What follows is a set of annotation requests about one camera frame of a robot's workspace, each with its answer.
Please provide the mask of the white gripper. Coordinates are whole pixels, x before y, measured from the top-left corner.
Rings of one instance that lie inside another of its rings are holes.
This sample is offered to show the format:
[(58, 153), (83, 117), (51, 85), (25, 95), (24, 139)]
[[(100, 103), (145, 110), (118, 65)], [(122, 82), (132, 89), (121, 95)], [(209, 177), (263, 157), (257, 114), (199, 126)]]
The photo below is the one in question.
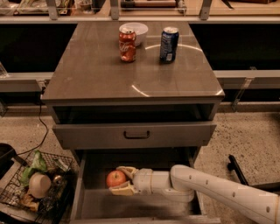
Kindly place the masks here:
[(118, 166), (118, 171), (123, 172), (129, 179), (133, 179), (133, 185), (126, 181), (123, 184), (110, 187), (109, 190), (116, 196), (151, 195), (152, 169), (140, 169), (132, 166)]

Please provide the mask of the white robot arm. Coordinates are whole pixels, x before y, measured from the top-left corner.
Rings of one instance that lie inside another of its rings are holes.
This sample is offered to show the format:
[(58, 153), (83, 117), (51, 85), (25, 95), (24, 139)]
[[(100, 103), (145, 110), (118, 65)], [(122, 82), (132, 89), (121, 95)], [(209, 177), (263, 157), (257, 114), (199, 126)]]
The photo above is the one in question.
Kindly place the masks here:
[(196, 192), (233, 208), (258, 224), (280, 224), (280, 196), (197, 171), (182, 164), (169, 171), (119, 166), (108, 175), (114, 195), (158, 193), (169, 200), (189, 202)]

